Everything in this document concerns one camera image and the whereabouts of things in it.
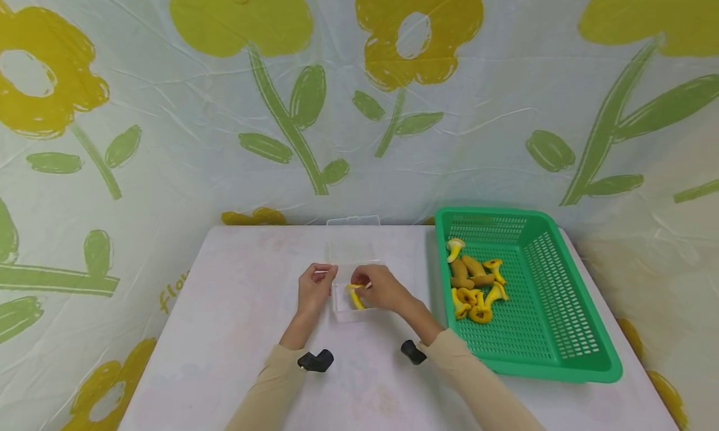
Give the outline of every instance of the green plastic basket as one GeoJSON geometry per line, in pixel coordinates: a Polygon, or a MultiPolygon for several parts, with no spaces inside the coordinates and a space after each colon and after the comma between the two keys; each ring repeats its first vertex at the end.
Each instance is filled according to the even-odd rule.
{"type": "Polygon", "coordinates": [[[490,369],[572,383],[621,378],[619,356],[552,218],[530,210],[442,208],[435,222],[449,327],[490,369]],[[465,242],[460,255],[504,261],[510,300],[492,305],[489,323],[454,318],[451,238],[465,242]]]}

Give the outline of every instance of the fabric backdrop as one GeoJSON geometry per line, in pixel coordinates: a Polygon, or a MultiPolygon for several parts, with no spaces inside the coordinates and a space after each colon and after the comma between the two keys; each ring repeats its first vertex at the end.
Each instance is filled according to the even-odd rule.
{"type": "Polygon", "coordinates": [[[553,215],[715,429],[718,29],[719,0],[0,0],[0,429],[114,430],[210,227],[444,205],[553,215]]]}

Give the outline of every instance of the table surface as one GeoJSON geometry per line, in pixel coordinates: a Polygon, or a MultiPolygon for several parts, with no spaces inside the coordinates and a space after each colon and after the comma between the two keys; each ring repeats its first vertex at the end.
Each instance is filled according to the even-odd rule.
{"type": "MultiPolygon", "coordinates": [[[[346,226],[445,322],[434,227],[346,226]]],[[[326,255],[321,226],[216,227],[205,239],[119,431],[223,430],[296,308],[297,277],[326,255]]],[[[624,365],[614,384],[502,376],[548,430],[676,430],[585,266],[572,256],[624,365]]],[[[478,430],[429,363],[400,353],[416,336],[393,314],[337,323],[330,307],[307,345],[335,363],[310,373],[285,430],[478,430]]]]}

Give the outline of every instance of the black object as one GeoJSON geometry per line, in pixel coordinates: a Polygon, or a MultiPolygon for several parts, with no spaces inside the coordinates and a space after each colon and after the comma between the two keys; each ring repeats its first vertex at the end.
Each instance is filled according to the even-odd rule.
{"type": "Polygon", "coordinates": [[[420,349],[417,349],[417,347],[414,345],[414,342],[412,341],[404,341],[402,346],[400,347],[400,351],[405,354],[409,358],[409,360],[412,361],[412,364],[418,366],[424,362],[425,359],[427,359],[427,355],[424,354],[420,349]]]}
{"type": "Polygon", "coordinates": [[[311,352],[306,352],[304,356],[297,360],[297,365],[309,372],[325,373],[334,361],[335,357],[332,352],[325,349],[319,352],[317,356],[314,356],[311,352]]]}

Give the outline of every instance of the beige sleeve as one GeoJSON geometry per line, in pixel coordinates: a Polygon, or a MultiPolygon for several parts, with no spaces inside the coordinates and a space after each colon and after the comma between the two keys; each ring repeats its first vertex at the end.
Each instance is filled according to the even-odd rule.
{"type": "Polygon", "coordinates": [[[419,348],[467,403],[485,431],[535,431],[544,427],[492,370],[452,330],[439,333],[431,346],[419,348]]]}
{"type": "Polygon", "coordinates": [[[307,373],[297,365],[306,352],[275,346],[225,431],[281,430],[307,373]]]}

